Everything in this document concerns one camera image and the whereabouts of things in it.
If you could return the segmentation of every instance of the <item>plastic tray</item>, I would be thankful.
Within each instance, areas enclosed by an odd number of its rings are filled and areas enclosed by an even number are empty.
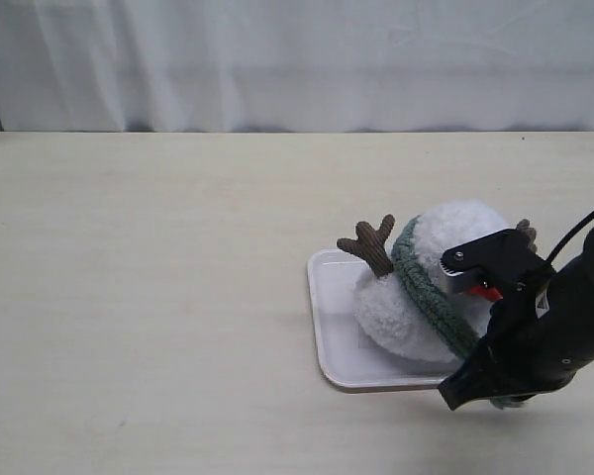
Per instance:
[[[376,345],[352,314],[352,292],[367,264],[338,249],[315,253],[308,282],[321,370],[349,392],[435,389],[454,365],[404,359]]]

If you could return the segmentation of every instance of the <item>beige tabletop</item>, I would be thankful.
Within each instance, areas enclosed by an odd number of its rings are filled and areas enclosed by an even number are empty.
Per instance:
[[[547,253],[594,134],[0,134],[0,475],[594,474],[594,364],[505,412],[319,371],[308,258],[468,197]]]

